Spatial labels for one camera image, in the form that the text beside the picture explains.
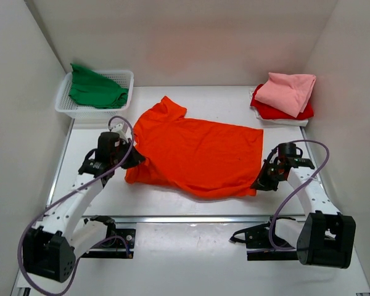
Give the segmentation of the orange t shirt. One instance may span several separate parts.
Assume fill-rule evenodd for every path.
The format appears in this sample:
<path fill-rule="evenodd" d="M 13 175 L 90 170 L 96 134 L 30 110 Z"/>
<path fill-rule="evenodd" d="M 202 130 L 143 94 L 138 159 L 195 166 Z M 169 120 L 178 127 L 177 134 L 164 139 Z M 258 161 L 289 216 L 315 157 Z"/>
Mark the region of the orange t shirt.
<path fill-rule="evenodd" d="M 134 125 L 136 150 L 145 157 L 126 171 L 129 184 L 172 187 L 204 200 L 255 196 L 262 163 L 261 129 L 186 117 L 165 96 Z"/>

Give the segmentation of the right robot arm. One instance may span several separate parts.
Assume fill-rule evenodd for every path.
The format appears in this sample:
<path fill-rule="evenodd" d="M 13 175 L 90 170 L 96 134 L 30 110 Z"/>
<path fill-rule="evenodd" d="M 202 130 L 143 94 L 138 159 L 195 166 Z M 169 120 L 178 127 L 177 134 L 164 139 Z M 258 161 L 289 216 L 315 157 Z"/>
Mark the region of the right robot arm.
<path fill-rule="evenodd" d="M 264 160 L 251 185 L 256 191 L 276 191 L 287 182 L 293 191 L 280 204 L 264 231 L 272 252 L 295 252 L 303 265 L 347 269 L 352 260 L 356 223 L 333 204 L 318 182 L 321 167 L 303 157 L 297 141 L 278 144 Z M 281 217 L 288 201 L 297 197 L 304 223 Z"/>

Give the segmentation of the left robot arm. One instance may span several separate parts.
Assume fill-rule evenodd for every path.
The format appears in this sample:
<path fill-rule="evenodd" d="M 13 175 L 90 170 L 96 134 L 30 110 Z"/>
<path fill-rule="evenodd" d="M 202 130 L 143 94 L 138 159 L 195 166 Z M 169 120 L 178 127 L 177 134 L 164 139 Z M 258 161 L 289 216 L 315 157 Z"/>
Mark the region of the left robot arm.
<path fill-rule="evenodd" d="M 77 261 L 97 244 L 115 242 L 117 230 L 109 216 L 94 216 L 78 228 L 85 211 L 114 176 L 115 170 L 140 165 L 145 158 L 122 131 L 105 131 L 97 147 L 85 156 L 70 192 L 51 205 L 21 240 L 20 266 L 60 283 L 73 272 Z"/>

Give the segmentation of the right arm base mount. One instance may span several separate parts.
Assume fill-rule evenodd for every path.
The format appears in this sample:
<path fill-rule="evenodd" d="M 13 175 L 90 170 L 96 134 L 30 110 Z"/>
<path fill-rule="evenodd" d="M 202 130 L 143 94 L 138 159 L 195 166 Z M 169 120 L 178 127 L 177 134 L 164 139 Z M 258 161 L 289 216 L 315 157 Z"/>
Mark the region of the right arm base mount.
<path fill-rule="evenodd" d="M 275 250 L 269 239 L 269 229 L 273 217 L 267 222 L 235 231 L 229 241 L 244 244 L 248 261 L 298 261 L 295 245 L 305 224 L 290 217 L 278 217 L 272 238 L 278 247 L 290 250 Z"/>

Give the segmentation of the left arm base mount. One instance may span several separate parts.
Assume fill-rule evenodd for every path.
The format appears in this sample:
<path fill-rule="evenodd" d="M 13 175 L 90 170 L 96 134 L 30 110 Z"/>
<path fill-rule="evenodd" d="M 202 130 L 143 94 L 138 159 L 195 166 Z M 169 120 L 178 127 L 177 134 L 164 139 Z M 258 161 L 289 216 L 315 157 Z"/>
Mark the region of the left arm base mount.
<path fill-rule="evenodd" d="M 108 216 L 93 216 L 83 220 L 72 242 L 78 258 L 132 259 L 136 227 Z"/>

